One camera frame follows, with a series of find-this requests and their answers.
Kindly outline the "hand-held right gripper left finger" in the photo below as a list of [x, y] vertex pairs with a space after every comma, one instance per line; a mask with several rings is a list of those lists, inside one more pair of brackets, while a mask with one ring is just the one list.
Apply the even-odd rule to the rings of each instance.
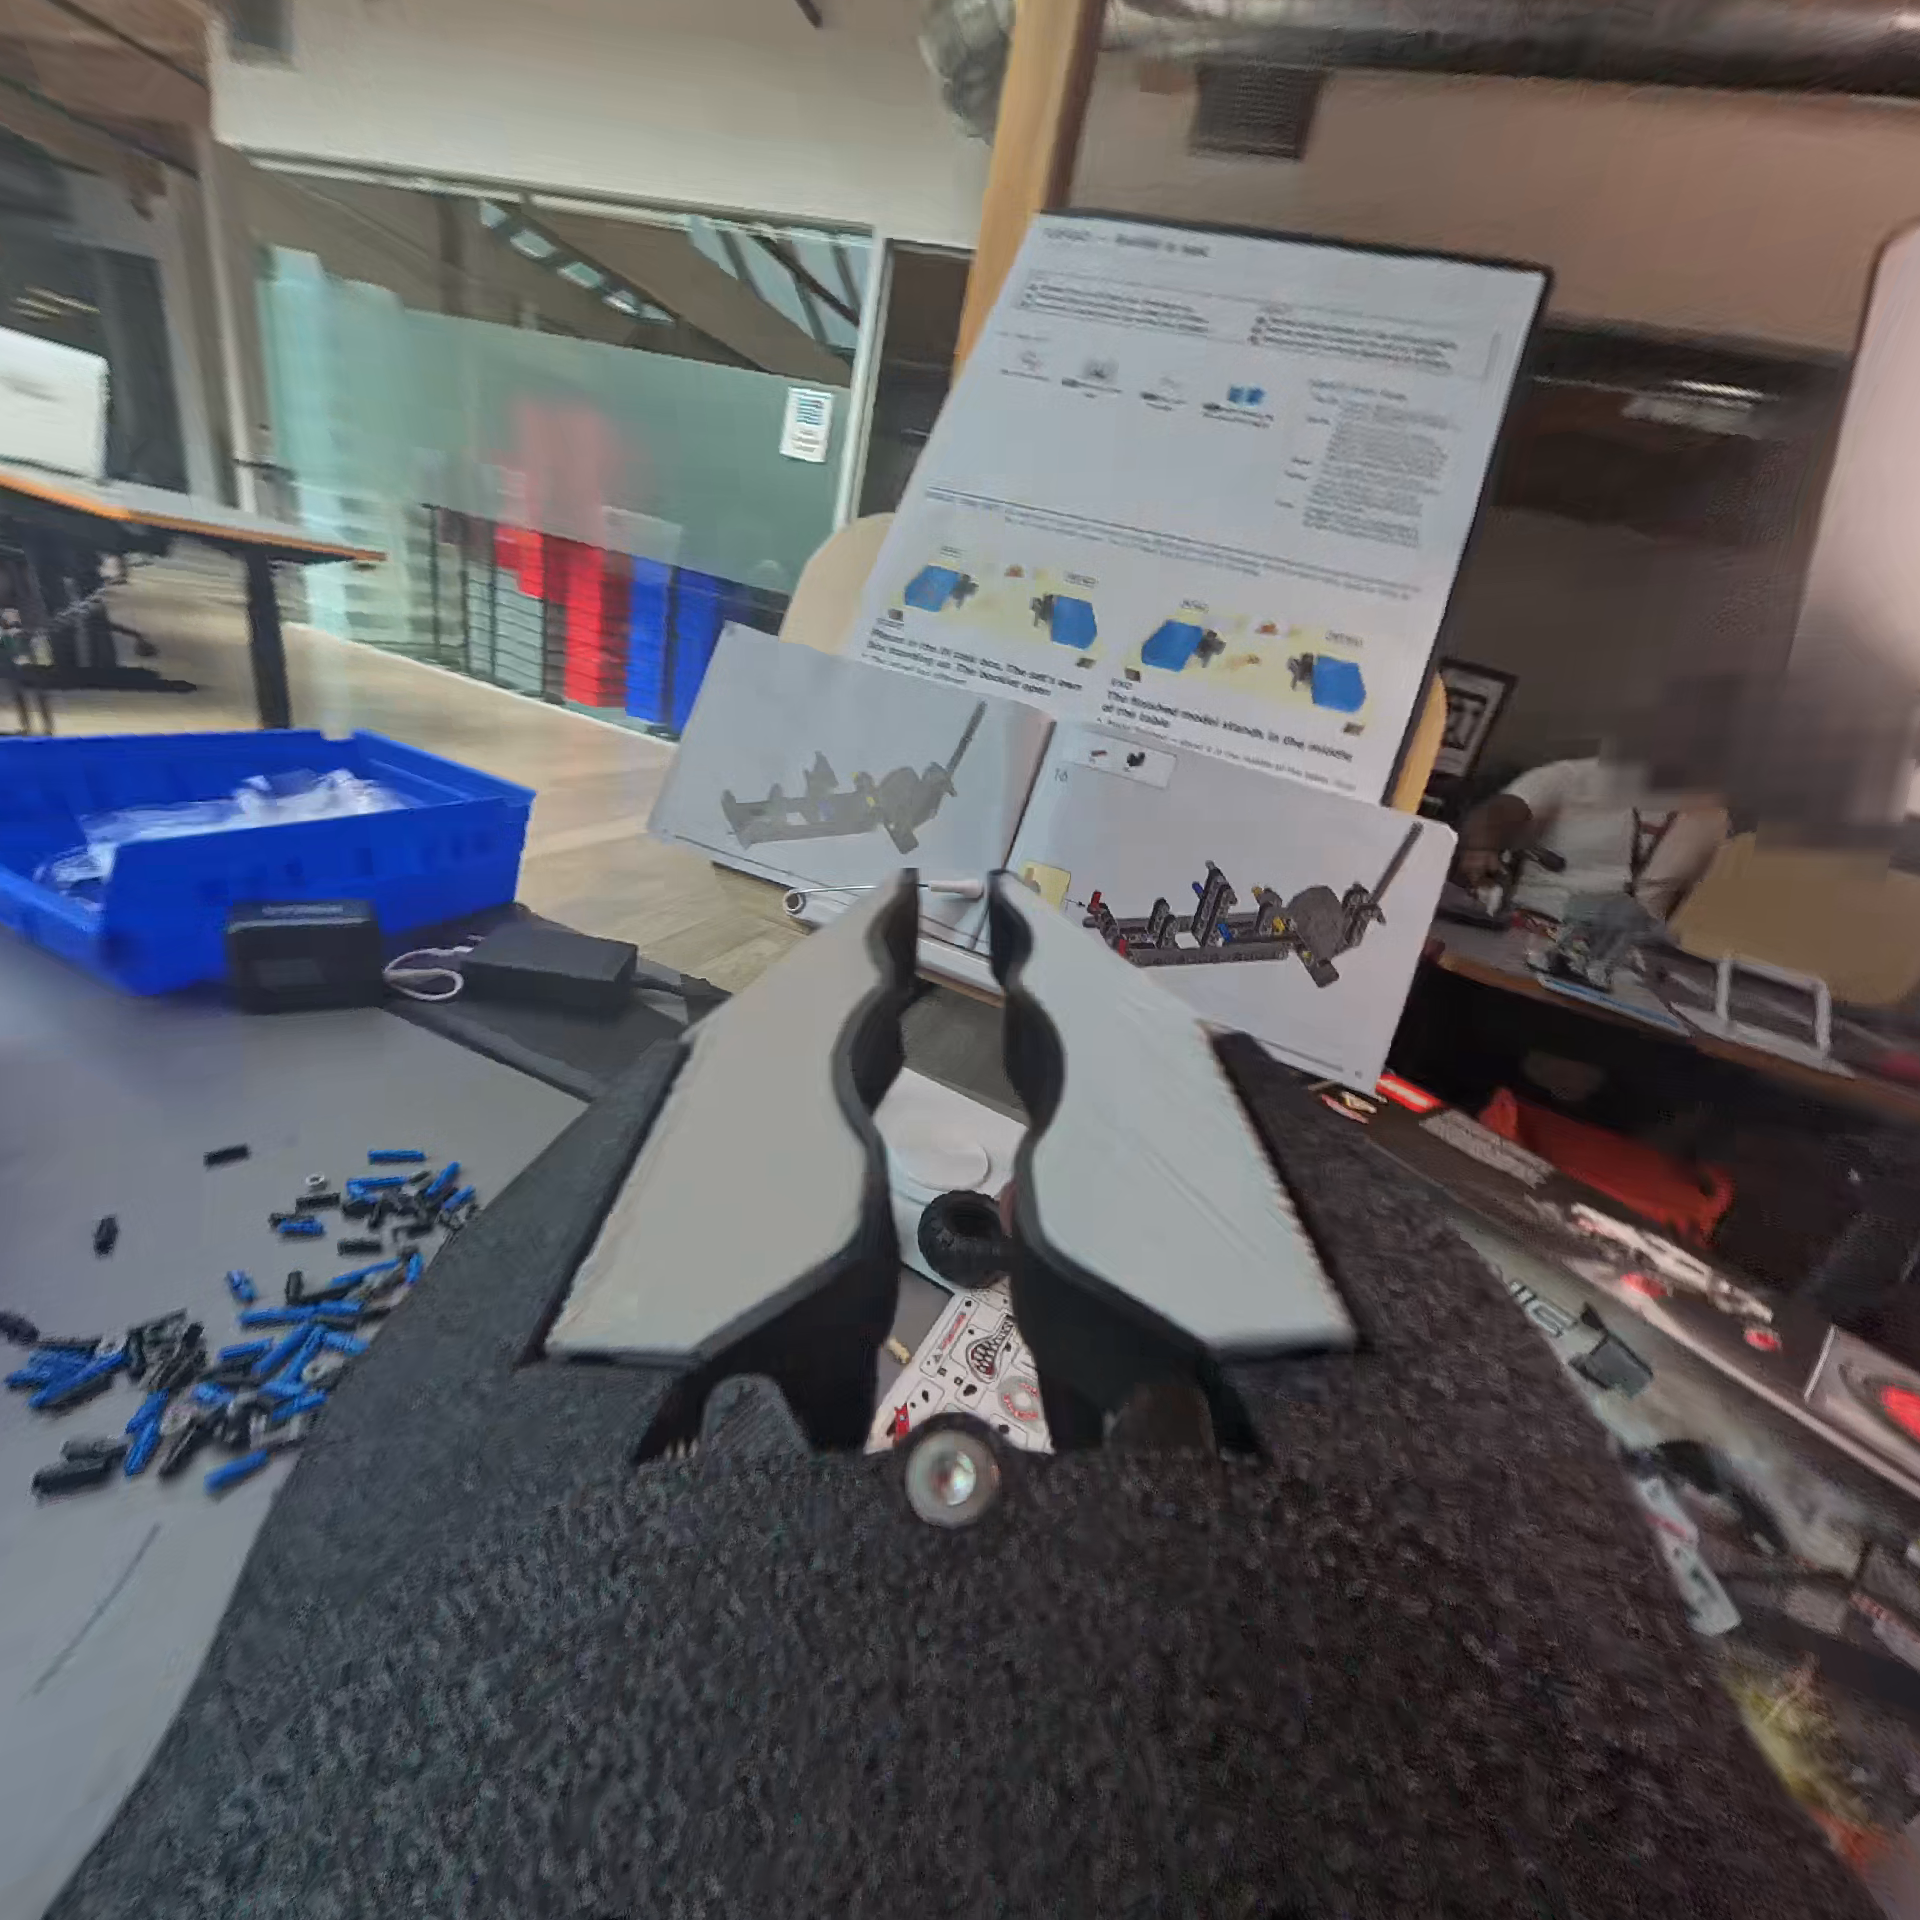
[[644, 1456], [732, 1378], [861, 1455], [901, 1298], [878, 1109], [904, 1071], [921, 877], [905, 868], [708, 1016], [541, 1334], [560, 1364], [661, 1377]]

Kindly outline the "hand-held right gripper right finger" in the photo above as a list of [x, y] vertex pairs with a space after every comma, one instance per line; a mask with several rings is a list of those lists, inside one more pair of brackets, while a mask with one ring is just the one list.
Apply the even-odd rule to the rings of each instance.
[[1237, 1370], [1347, 1357], [1354, 1313], [1207, 1020], [1021, 879], [987, 910], [1026, 1109], [1008, 1292], [1051, 1445], [1162, 1421], [1256, 1449]]

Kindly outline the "grey desk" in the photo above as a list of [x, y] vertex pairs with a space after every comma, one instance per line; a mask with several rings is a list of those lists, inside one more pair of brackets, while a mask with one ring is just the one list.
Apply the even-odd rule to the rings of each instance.
[[150, 1555], [4, 1707], [29, 1917], [1036, 1917], [1046, 1660], [1003, 1544], [778, 1387], [540, 1357], [668, 1075], [585, 1111], [339, 1382], [234, 1574]]

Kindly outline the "printed task sheet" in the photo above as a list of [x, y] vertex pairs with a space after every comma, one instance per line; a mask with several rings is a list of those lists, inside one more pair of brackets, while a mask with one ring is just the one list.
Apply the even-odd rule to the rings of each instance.
[[1389, 800], [1551, 290], [1500, 256], [1033, 218], [850, 659]]

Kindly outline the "white sticker sheet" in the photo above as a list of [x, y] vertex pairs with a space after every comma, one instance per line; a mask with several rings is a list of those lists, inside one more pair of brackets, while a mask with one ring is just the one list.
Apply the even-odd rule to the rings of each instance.
[[936, 1314], [878, 1396], [865, 1455], [889, 1455], [940, 1414], [967, 1414], [1021, 1455], [1053, 1455], [1039, 1370], [1005, 1278], [953, 1295]]

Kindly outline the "black power adapter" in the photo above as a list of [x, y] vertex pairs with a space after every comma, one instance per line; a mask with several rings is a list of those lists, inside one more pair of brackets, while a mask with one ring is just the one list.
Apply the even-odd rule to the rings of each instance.
[[614, 1017], [629, 1007], [639, 953], [629, 942], [521, 920], [484, 935], [459, 961], [462, 995]]

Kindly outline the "wooden side table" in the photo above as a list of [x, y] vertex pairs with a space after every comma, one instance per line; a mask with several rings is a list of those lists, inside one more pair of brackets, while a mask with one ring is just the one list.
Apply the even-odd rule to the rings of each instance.
[[1757, 1043], [1757, 1032], [1700, 1027], [1675, 1017], [1645, 985], [1629, 985], [1617, 995], [1551, 985], [1528, 967], [1525, 956], [1531, 946], [1531, 938], [1517, 931], [1438, 922], [1428, 938], [1428, 959], [1457, 979], [1607, 1020], [1615, 1028], [1663, 1046], [1683, 1046], [1700, 1060], [1757, 1073], [1820, 1103], [1850, 1109], [1900, 1128], [1918, 1127], [1914, 1085], [1853, 1071], [1807, 1048], [1785, 1050], [1774, 1036]]

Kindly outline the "small black display device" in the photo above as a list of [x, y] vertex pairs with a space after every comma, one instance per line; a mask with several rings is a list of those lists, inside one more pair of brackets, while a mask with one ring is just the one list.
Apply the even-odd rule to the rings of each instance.
[[371, 900], [239, 903], [225, 922], [227, 999], [248, 1016], [379, 1007], [382, 920]]

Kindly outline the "toy truck set box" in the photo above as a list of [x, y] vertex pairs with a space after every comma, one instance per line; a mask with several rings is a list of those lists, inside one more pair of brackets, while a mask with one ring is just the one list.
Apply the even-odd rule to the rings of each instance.
[[1599, 1417], [1733, 1707], [1918, 1914], [1918, 1374], [1399, 1078], [1308, 1081], [1422, 1186]]

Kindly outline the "pile of blue black pins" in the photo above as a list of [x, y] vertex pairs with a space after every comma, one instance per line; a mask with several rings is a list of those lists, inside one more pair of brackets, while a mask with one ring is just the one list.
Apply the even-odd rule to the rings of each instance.
[[464, 1163], [418, 1145], [365, 1150], [343, 1180], [315, 1170], [265, 1216], [277, 1278], [223, 1273], [227, 1323], [180, 1306], [116, 1328], [45, 1331], [4, 1309], [4, 1396], [70, 1424], [29, 1498], [52, 1507], [116, 1482], [201, 1473], [212, 1502], [297, 1450], [339, 1382], [482, 1213]]

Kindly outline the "blue plastic bin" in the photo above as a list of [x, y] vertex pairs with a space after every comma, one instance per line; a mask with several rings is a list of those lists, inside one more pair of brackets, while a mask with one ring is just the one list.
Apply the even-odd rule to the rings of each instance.
[[[101, 903], [33, 882], [83, 816], [212, 800], [289, 771], [347, 771], [415, 807], [132, 845]], [[371, 732], [5, 738], [4, 931], [122, 992], [186, 992], [225, 979], [239, 903], [371, 900], [384, 935], [515, 903], [535, 803], [532, 786]]]

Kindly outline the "black framed marker sign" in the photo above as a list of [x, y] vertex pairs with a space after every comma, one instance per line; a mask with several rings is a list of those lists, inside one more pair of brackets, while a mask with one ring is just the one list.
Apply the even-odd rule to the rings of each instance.
[[1520, 678], [1504, 668], [1461, 659], [1443, 659], [1438, 674], [1446, 693], [1446, 728], [1433, 778], [1467, 781], [1476, 775]]

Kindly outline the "wooden background table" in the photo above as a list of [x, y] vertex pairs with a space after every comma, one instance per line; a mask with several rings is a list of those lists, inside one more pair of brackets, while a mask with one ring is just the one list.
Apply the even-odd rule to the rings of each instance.
[[4, 464], [4, 515], [52, 536], [72, 536], [91, 550], [168, 557], [175, 542], [198, 542], [241, 564], [257, 720], [266, 732], [286, 732], [296, 722], [276, 570], [379, 567], [390, 560], [386, 550], [325, 540], [198, 496], [132, 481], [83, 481], [29, 464]]

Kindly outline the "wooden pillar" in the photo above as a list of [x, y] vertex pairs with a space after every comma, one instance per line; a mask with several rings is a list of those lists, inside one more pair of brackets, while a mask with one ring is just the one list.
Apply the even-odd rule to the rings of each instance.
[[1106, 3], [1015, 6], [953, 376], [980, 343], [1032, 221], [1067, 203], [1104, 18]]

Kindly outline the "wall air vent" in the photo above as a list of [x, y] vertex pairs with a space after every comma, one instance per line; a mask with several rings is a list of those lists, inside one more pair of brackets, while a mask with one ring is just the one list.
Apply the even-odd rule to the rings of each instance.
[[1275, 63], [1200, 63], [1187, 153], [1292, 164], [1308, 150], [1329, 72]]

